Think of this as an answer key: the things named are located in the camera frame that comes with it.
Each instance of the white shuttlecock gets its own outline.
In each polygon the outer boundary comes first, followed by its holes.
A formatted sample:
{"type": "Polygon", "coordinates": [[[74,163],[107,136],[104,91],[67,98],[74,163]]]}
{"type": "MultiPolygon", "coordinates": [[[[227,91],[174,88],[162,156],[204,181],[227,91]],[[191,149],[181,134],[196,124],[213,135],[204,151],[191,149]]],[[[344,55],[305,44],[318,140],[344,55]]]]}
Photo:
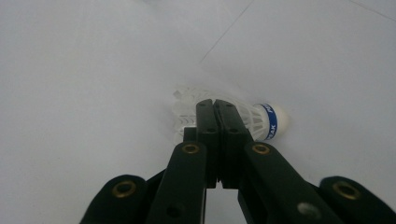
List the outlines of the white shuttlecock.
{"type": "Polygon", "coordinates": [[[250,105],[230,96],[215,94],[199,88],[177,86],[172,110],[175,114],[175,144],[183,141],[184,128],[196,126],[195,106],[199,102],[211,99],[227,101],[235,105],[242,121],[255,141],[270,140],[280,136],[289,125],[289,116],[277,105],[250,105]]]}

